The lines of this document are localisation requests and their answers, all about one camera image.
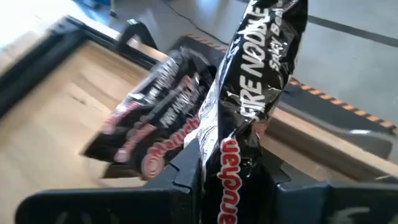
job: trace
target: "black clamp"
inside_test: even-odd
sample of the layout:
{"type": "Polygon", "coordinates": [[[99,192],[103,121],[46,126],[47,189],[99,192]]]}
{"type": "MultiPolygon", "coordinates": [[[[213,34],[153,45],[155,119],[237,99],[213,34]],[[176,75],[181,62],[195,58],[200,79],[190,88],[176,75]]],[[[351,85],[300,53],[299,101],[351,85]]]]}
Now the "black clamp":
{"type": "Polygon", "coordinates": [[[269,184],[265,223],[398,222],[396,184],[319,182],[269,151],[263,152],[269,184]]]}
{"type": "Polygon", "coordinates": [[[155,41],[145,24],[135,19],[129,19],[126,28],[114,45],[114,50],[121,53],[127,47],[127,42],[134,36],[138,36],[141,43],[157,49],[155,41]]]}

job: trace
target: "black noodle package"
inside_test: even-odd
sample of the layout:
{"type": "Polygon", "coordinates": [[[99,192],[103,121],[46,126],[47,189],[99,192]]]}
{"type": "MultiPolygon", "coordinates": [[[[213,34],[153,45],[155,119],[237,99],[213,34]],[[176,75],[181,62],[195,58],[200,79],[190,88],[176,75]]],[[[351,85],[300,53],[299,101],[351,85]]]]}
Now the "black noodle package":
{"type": "Polygon", "coordinates": [[[201,220],[268,223],[259,135],[295,68],[307,0],[249,3],[200,112],[201,220]]]}
{"type": "Polygon", "coordinates": [[[127,141],[131,130],[145,120],[155,105],[168,96],[184,77],[193,77],[196,72],[197,68],[188,49],[170,52],[166,62],[151,70],[149,78],[146,79],[149,82],[144,82],[138,90],[130,92],[116,107],[83,155],[113,162],[116,152],[127,141]]]}
{"type": "Polygon", "coordinates": [[[199,126],[197,113],[215,70],[215,67],[208,67],[193,77],[185,76],[176,89],[137,122],[110,166],[116,170],[107,172],[104,178],[126,177],[121,175],[126,170],[137,172],[143,179],[159,174],[183,149],[185,136],[199,126]]]}

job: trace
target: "red logo text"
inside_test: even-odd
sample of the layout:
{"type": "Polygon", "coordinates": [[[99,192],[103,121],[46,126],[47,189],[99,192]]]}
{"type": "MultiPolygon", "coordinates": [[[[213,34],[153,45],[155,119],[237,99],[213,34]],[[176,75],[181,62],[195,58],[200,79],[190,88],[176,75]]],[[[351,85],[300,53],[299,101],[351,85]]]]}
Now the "red logo text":
{"type": "Polygon", "coordinates": [[[238,142],[233,138],[226,138],[221,142],[221,170],[217,177],[223,184],[223,198],[221,199],[220,212],[218,214],[219,224],[237,224],[238,208],[240,201],[238,190],[242,187],[242,179],[238,175],[241,171],[240,148],[238,142]]]}
{"type": "Polygon", "coordinates": [[[136,130],[129,137],[126,143],[116,153],[114,160],[116,162],[127,162],[130,159],[130,153],[134,150],[137,143],[143,140],[146,136],[156,130],[156,127],[151,124],[146,124],[144,127],[136,130]]]}
{"type": "Polygon", "coordinates": [[[152,179],[162,172],[165,164],[163,157],[166,152],[181,146],[184,143],[185,136],[199,127],[199,124],[200,121],[197,116],[188,118],[187,123],[177,132],[173,133],[169,139],[154,143],[142,160],[141,171],[143,176],[152,179]]]}

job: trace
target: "wooden board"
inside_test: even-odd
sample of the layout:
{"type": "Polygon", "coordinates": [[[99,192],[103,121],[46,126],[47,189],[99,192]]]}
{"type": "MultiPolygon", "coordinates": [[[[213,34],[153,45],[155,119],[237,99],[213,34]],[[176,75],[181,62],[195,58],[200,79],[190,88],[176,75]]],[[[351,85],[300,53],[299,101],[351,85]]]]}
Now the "wooden board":
{"type": "MultiPolygon", "coordinates": [[[[147,71],[89,43],[1,121],[0,223],[26,196],[45,189],[101,187],[106,164],[78,154],[147,71]]],[[[136,187],[139,179],[108,183],[136,187]]]]}
{"type": "Polygon", "coordinates": [[[299,153],[294,148],[274,139],[271,136],[264,136],[261,145],[277,157],[281,158],[299,171],[309,175],[318,181],[336,180],[340,182],[353,183],[353,179],[320,164],[313,159],[299,153]]]}
{"type": "Polygon", "coordinates": [[[365,166],[367,166],[368,168],[366,169],[371,168],[379,173],[384,173],[385,175],[391,175],[398,178],[398,166],[396,164],[381,159],[380,157],[339,138],[315,124],[309,123],[308,121],[279,108],[276,108],[274,111],[273,119],[282,122],[285,129],[294,129],[297,132],[304,133],[306,136],[311,138],[313,142],[320,142],[324,146],[323,148],[312,148],[311,146],[308,146],[305,150],[308,155],[333,155],[334,157],[330,157],[330,159],[336,159],[338,155],[340,159],[344,159],[345,163],[356,164],[359,169],[365,169],[365,166]]]}

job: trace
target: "maruchan logo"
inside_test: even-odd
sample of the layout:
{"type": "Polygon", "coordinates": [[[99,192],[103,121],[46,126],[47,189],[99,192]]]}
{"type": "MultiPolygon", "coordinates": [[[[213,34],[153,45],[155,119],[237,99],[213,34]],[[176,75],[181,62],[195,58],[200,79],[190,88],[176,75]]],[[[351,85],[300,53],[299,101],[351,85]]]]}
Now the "maruchan logo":
{"type": "Polygon", "coordinates": [[[240,201],[238,190],[242,187],[242,179],[238,175],[241,171],[240,148],[235,139],[226,138],[221,142],[220,151],[221,170],[217,173],[217,177],[223,185],[223,198],[217,221],[219,224],[237,224],[237,205],[240,201]]]}
{"type": "Polygon", "coordinates": [[[115,125],[122,119],[124,118],[130,111],[136,110],[141,104],[133,101],[129,103],[123,110],[118,110],[116,108],[116,111],[111,115],[111,117],[105,121],[103,127],[101,128],[101,131],[103,134],[113,134],[115,130],[115,125]]]}
{"type": "Polygon", "coordinates": [[[164,155],[166,152],[174,150],[184,143],[184,138],[191,131],[199,127],[200,121],[198,117],[188,118],[187,123],[173,133],[169,139],[162,142],[154,143],[149,149],[148,153],[141,162],[141,171],[147,179],[153,179],[164,169],[165,161],[164,155]]]}
{"type": "Polygon", "coordinates": [[[128,141],[124,143],[122,148],[116,153],[114,160],[116,162],[127,162],[130,159],[131,151],[136,148],[137,143],[143,140],[146,136],[156,130],[156,127],[151,124],[146,124],[141,129],[134,131],[132,135],[130,135],[128,141]]]}

